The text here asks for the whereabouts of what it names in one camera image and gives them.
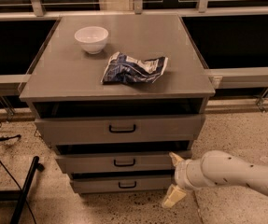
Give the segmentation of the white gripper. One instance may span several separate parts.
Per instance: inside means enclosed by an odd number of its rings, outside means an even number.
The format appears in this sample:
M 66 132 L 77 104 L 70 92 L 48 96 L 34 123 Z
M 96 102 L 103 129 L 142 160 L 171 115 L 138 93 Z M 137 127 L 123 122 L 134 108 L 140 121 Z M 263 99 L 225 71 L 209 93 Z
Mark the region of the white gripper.
M 177 186 L 171 185 L 168 188 L 162 200 L 163 208 L 172 208 L 181 201 L 187 195 L 185 190 L 197 190 L 204 186 L 201 162 L 199 160 L 184 160 L 174 152 L 170 152 L 169 156 L 175 166 Z

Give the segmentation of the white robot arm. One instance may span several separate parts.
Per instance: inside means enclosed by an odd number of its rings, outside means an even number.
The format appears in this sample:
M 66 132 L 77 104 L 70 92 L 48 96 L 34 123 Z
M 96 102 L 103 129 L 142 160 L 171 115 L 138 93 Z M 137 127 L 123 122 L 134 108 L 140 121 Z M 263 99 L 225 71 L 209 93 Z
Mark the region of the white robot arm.
M 207 187 L 241 186 L 268 196 L 268 166 L 253 164 L 219 150 L 208 151 L 197 160 L 185 160 L 174 152 L 169 156 L 175 167 L 175 184 L 167 190 L 163 208 L 172 208 L 188 191 Z

